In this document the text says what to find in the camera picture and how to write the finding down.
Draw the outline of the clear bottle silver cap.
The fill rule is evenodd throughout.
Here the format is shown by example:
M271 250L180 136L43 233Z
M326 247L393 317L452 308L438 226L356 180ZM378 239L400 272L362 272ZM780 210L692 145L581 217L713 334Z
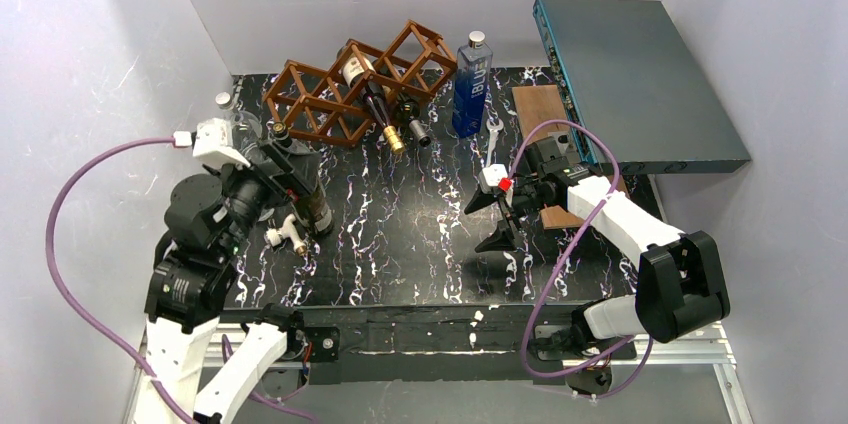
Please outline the clear bottle silver cap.
M228 92L218 93L215 103L231 124L233 146L243 154L254 148L263 132L259 118L239 108Z

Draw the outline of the dark wine bottle gold cap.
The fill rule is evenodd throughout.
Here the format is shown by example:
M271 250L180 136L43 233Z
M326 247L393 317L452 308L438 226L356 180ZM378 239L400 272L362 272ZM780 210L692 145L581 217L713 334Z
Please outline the dark wine bottle gold cap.
M351 55L344 61L341 74L349 88L363 82L363 87L357 92L358 101L376 122L391 152L401 155L405 145L397 128L391 123L385 90L379 83L364 78L367 70L374 70L369 61L362 64L355 55Z

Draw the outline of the dark bottle black cap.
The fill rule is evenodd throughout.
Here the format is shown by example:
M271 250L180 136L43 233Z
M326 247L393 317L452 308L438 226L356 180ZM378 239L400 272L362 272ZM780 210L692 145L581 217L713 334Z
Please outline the dark bottle black cap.
M399 95L395 108L395 118L408 129L413 140L420 147L430 145L431 137L420 120L420 106L414 99L405 94Z

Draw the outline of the blue transparent bottle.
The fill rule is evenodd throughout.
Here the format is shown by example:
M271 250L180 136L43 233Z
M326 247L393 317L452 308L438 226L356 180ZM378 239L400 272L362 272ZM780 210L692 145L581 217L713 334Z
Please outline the blue transparent bottle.
M457 50L456 57L452 126L459 138L467 138L481 130L489 89L493 51L486 42L485 33L470 32L467 43Z

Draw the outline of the dark bottle grey cap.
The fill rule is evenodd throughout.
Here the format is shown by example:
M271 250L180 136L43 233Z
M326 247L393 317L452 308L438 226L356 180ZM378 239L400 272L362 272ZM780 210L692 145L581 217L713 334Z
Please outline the dark bottle grey cap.
M333 214L320 179L316 180L314 191L305 197L300 197L293 207L298 223L311 235L320 237L332 230Z

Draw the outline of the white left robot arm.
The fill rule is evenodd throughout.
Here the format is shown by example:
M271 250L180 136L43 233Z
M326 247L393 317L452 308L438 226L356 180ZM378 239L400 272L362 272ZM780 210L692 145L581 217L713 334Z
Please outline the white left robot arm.
M229 423L277 360L306 364L314 343L301 312L269 304L243 325L207 384L200 375L236 262L269 209L301 202L318 186L319 157L300 144L266 140L250 154L228 139L189 139L203 172L173 189L145 304L149 374L135 423Z

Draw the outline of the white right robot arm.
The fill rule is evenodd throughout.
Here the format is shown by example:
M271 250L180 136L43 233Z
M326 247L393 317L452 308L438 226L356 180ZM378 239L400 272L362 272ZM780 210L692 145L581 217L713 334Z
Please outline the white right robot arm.
M610 188L587 163L571 164L553 137L530 144L520 159L527 172L510 178L502 164L484 168L464 211L497 205L502 218L476 252L517 248L521 217L560 207L589 223L637 267L636 291L583 305L571 314L562 342L581 350L606 339L646 333L668 343L730 313L716 242L686 234Z

